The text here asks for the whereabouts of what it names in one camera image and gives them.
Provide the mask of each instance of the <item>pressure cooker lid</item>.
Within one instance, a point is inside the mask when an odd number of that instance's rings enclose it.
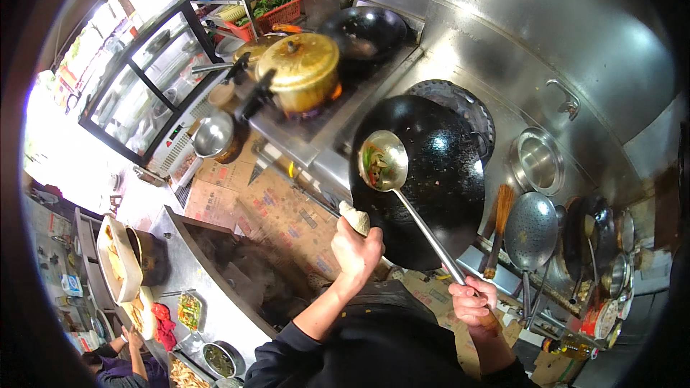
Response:
[[[307,89],[334,72],[339,58],[338,46],[328,36],[317,33],[287,36],[263,53],[257,63],[257,80],[275,69],[272,91]]]

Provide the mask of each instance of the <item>black sleeve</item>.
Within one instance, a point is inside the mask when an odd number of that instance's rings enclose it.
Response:
[[[117,352],[115,352],[115,349],[110,346],[110,343],[106,343],[100,348],[94,349],[93,352],[106,358],[117,358]]]
[[[482,375],[482,382],[491,384],[495,387],[539,388],[539,385],[535,384],[527,377],[522,363],[517,358],[515,358],[513,364],[507,366],[503,370]]]
[[[245,388],[277,387],[297,377],[322,355],[320,343],[289,323],[274,341],[254,352],[257,361],[247,370]]]
[[[102,387],[108,388],[149,388],[148,381],[141,375],[132,373],[131,376],[103,376],[99,379]]]

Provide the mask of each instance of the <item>red cloth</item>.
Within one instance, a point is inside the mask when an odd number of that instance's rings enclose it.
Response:
[[[170,352],[177,344],[177,339],[173,334],[175,323],[170,320],[170,310],[167,306],[159,302],[151,306],[151,313],[156,316],[158,326],[156,327],[156,341],[161,343],[166,351]]]
[[[170,352],[177,344],[177,339],[173,334],[175,328],[175,323],[171,320],[160,320],[158,321],[158,328],[156,329],[156,341],[161,343],[166,351]]]
[[[165,304],[159,302],[154,303],[154,305],[151,306],[151,313],[156,315],[156,318],[160,320],[170,320],[170,310]]]

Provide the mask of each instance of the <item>strainer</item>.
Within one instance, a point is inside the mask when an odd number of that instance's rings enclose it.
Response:
[[[539,192],[521,195],[511,210],[504,235],[511,262],[522,270],[524,318],[530,316],[529,272],[547,263],[558,238],[553,203]]]

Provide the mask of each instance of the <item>stir-fried vegetables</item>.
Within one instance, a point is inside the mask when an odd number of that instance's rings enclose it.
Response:
[[[381,189],[385,177],[390,177],[392,169],[384,161],[384,151],[371,142],[366,142],[362,153],[362,164],[372,186]]]
[[[177,320],[190,330],[199,329],[199,319],[202,315],[202,304],[190,294],[182,294],[177,300]]]
[[[213,366],[215,371],[226,378],[235,374],[235,366],[232,360],[219,347],[206,345],[203,348],[203,356]]]

